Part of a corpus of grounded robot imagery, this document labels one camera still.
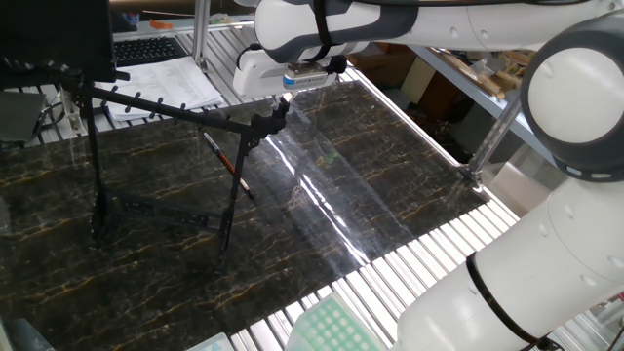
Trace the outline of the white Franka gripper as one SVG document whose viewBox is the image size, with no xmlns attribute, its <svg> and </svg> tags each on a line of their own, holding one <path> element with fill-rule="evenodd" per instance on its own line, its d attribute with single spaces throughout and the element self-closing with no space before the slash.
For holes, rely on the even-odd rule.
<svg viewBox="0 0 624 351">
<path fill-rule="evenodd" d="M 239 55 L 233 87 L 243 98 L 261 98 L 307 89 L 326 87 L 336 81 L 337 74 L 328 73 L 330 61 L 277 63 L 264 51 L 246 51 Z M 286 115 L 292 96 L 279 98 L 277 116 Z"/>
</svg>

